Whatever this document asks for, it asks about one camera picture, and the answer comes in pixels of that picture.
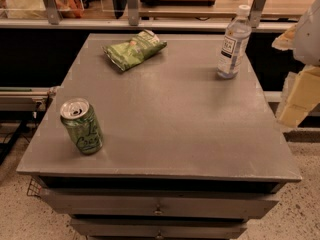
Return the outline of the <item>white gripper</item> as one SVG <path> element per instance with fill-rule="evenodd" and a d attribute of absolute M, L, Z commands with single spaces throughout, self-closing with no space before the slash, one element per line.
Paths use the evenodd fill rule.
<path fill-rule="evenodd" d="M 297 25 L 275 38 L 272 47 L 293 49 L 294 58 L 306 64 L 299 73 L 288 73 L 276 111 L 280 124 L 296 128 L 320 103 L 320 0 L 313 2 Z"/>

